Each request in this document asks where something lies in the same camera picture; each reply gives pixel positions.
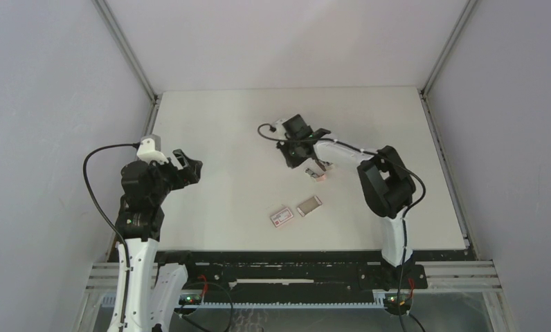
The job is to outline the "red white staple box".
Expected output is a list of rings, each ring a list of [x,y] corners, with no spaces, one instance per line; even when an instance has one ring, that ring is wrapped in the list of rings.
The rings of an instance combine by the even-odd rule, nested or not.
[[[279,228],[294,218],[293,211],[289,207],[282,207],[269,216],[275,228]]]

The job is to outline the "pink white stapler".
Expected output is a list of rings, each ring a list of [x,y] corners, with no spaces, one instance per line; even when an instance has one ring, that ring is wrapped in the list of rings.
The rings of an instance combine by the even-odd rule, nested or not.
[[[310,179],[312,179],[315,182],[322,182],[327,178],[325,173],[315,172],[310,168],[307,168],[305,170],[305,173],[310,177]]]

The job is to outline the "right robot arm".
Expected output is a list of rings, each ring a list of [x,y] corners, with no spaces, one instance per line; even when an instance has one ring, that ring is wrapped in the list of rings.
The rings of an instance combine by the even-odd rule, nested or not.
[[[408,213],[425,198],[415,199],[416,185],[421,178],[404,164],[397,150],[386,145],[376,151],[359,149],[340,141],[327,129],[312,129],[300,115],[269,125],[276,134],[276,147],[287,166],[296,168],[313,160],[323,171],[327,166],[340,167],[355,173],[369,209],[381,218],[385,265],[382,278],[386,285],[399,288],[410,277],[406,264],[413,251],[408,241]]]

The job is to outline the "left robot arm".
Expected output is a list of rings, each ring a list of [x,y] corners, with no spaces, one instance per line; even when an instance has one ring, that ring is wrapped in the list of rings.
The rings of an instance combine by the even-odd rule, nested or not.
[[[121,170],[124,194],[116,220],[122,241],[119,273],[109,331],[167,331],[182,288],[197,283],[199,274],[187,262],[166,264],[153,279],[164,219],[162,203],[175,190],[199,182],[203,163],[180,149],[161,161],[137,160]]]

